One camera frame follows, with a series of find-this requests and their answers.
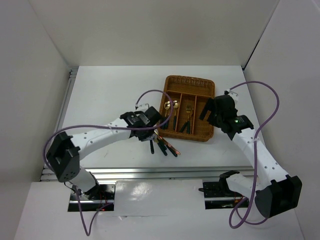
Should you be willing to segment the gold knife green handle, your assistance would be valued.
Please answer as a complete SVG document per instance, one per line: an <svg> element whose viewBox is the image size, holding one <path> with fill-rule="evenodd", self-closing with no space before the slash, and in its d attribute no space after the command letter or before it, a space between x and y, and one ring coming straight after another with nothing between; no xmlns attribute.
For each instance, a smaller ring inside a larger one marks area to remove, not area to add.
<svg viewBox="0 0 320 240"><path fill-rule="evenodd" d="M158 146L161 148L161 151L164 153L167 150L165 144L162 142L162 140L160 139L160 137L156 131L154 132L154 134L157 137Z"/></svg>
<svg viewBox="0 0 320 240"><path fill-rule="evenodd" d="M162 136L158 135L159 138L162 140L162 142L164 143L164 145L166 146L166 150L170 151L171 154L174 157L178 157L178 155L180 155L180 152L177 151L168 141L166 141Z"/></svg>
<svg viewBox="0 0 320 240"><path fill-rule="evenodd" d="M165 144L160 140L159 135L156 131L154 131L155 137L154 137L154 142L158 145L160 148L161 152L163 153L164 156L167 156L167 147Z"/></svg>

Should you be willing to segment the gold spoon green handle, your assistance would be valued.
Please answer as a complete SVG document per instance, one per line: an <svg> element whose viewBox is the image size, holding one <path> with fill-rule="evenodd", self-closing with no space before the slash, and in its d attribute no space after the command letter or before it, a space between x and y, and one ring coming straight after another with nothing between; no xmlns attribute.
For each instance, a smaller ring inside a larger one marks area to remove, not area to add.
<svg viewBox="0 0 320 240"><path fill-rule="evenodd" d="M164 120L167 119L167 114L170 112L170 108L171 108L171 103L170 103L170 101L167 101L167 102L164 104L164 109L165 109ZM163 130L165 130L165 129L167 128L167 123L164 124L161 128L162 128Z"/></svg>
<svg viewBox="0 0 320 240"><path fill-rule="evenodd" d="M172 116L173 113L174 113L174 108L175 108L175 105L176 105L176 101L175 101L175 100L170 101L170 102L168 103L168 105L169 105L169 112L168 112L167 118L170 119L171 116Z"/></svg>
<svg viewBox="0 0 320 240"><path fill-rule="evenodd" d="M173 116L173 130L176 130L177 126L177 115L179 110L180 103L178 100L173 101L173 109L174 109L174 116Z"/></svg>

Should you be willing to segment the gold fork green handle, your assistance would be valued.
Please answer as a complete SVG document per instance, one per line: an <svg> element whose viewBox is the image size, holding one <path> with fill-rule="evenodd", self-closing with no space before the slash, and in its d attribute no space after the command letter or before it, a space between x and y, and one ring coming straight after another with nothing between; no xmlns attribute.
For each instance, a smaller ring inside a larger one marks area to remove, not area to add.
<svg viewBox="0 0 320 240"><path fill-rule="evenodd" d="M150 145L150 152L151 152L151 154L154 154L154 153L155 153L154 143L157 143L157 137L156 137L155 134L154 134L154 135L152 136L152 138L149 140L149 145Z"/></svg>
<svg viewBox="0 0 320 240"><path fill-rule="evenodd" d="M194 113L194 109L190 104L188 104L186 107L186 113L187 113L186 133L190 134L191 133L191 117L192 117L192 114Z"/></svg>
<svg viewBox="0 0 320 240"><path fill-rule="evenodd" d="M186 121L183 123L182 127L179 130L180 133L183 133L185 130L187 130L187 120L188 120L188 115L187 115Z"/></svg>

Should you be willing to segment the brown wicker cutlery tray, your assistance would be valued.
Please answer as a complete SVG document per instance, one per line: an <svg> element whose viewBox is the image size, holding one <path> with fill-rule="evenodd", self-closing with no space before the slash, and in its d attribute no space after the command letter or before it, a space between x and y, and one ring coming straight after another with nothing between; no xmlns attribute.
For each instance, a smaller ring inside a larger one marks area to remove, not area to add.
<svg viewBox="0 0 320 240"><path fill-rule="evenodd" d="M199 117L208 99L215 96L212 80L180 75L169 75L163 91L178 103L166 127L158 129L165 138L207 142L214 136L214 127Z"/></svg>

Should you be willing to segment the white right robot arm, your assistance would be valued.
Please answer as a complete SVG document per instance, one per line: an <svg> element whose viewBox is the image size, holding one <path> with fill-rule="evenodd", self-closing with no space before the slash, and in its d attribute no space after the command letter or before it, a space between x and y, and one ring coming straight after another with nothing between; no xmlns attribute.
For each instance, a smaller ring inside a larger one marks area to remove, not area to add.
<svg viewBox="0 0 320 240"><path fill-rule="evenodd" d="M298 176L290 176L278 164L255 135L257 131L248 117L238 115L236 103L230 95L209 98L199 118L227 134L247 157L259 180L254 183L239 171L230 170L219 176L220 194L230 196L236 192L254 198L259 213L267 219L298 206L302 181Z"/></svg>

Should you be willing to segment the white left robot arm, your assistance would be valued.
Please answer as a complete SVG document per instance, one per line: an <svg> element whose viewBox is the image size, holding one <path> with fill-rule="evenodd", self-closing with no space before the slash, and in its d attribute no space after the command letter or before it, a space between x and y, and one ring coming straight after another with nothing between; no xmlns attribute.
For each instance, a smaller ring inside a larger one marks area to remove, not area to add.
<svg viewBox="0 0 320 240"><path fill-rule="evenodd" d="M94 175L80 165L80 161L91 153L122 140L132 137L145 142L155 138L155 126L162 115L154 108L144 111L126 112L104 128L68 135L58 133L46 153L46 159L52 167L57 180L70 182L78 193L88 200L95 199L103 188Z"/></svg>

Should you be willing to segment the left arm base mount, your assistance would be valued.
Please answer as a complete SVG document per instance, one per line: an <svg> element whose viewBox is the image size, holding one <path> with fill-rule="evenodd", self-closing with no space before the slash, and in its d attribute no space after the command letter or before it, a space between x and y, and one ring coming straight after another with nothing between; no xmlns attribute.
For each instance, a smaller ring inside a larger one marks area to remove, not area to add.
<svg viewBox="0 0 320 240"><path fill-rule="evenodd" d="M77 195L74 186L71 183L64 183L64 186L70 189L70 197L68 204L68 212L79 212ZM79 200L83 212L95 212L99 208L103 212L113 212L115 208L115 193L116 183L107 182L107 184L100 184L100 189L93 196L84 194L83 191L79 193Z"/></svg>

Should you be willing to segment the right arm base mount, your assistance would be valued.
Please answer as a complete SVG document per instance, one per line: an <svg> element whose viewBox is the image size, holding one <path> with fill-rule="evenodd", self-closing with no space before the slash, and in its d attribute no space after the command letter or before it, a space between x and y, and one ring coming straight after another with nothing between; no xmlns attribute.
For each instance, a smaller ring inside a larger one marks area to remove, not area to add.
<svg viewBox="0 0 320 240"><path fill-rule="evenodd" d="M244 198L240 193L231 191L227 185L227 178L239 173L230 170L222 173L218 181L202 183L198 191L203 193L206 210L232 209Z"/></svg>

